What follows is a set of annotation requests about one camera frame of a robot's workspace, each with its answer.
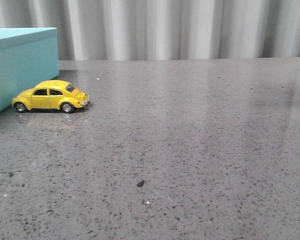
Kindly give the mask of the small black debris piece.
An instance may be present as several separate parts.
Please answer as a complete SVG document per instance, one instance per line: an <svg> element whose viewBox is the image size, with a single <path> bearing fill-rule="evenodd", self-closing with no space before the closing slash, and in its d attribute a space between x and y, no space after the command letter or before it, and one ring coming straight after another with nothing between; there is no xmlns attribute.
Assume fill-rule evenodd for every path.
<svg viewBox="0 0 300 240"><path fill-rule="evenodd" d="M140 182L137 183L137 187L142 187L145 183L145 180L141 180Z"/></svg>

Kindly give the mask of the grey pleated curtain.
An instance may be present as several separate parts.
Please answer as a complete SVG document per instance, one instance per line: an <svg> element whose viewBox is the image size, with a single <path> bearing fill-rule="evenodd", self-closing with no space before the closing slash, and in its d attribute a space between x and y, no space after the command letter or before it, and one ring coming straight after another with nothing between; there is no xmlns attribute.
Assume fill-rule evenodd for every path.
<svg viewBox="0 0 300 240"><path fill-rule="evenodd" d="M300 0L0 0L0 28L43 27L60 60L300 57Z"/></svg>

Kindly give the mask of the yellow toy beetle car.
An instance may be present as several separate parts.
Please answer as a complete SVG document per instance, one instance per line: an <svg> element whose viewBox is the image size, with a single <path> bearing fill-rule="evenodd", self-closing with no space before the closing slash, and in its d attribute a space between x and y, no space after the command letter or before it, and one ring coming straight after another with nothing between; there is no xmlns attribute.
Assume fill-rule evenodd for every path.
<svg viewBox="0 0 300 240"><path fill-rule="evenodd" d="M12 99L11 106L19 113L32 109L52 109L71 114L90 103L89 95L64 80L45 80Z"/></svg>

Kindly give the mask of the turquoise blue storage box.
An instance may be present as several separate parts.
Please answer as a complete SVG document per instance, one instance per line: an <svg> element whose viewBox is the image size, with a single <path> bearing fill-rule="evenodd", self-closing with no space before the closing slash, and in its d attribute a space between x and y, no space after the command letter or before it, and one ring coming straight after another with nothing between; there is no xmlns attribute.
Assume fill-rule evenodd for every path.
<svg viewBox="0 0 300 240"><path fill-rule="evenodd" d="M0 112L12 98L59 75L56 27L0 28Z"/></svg>

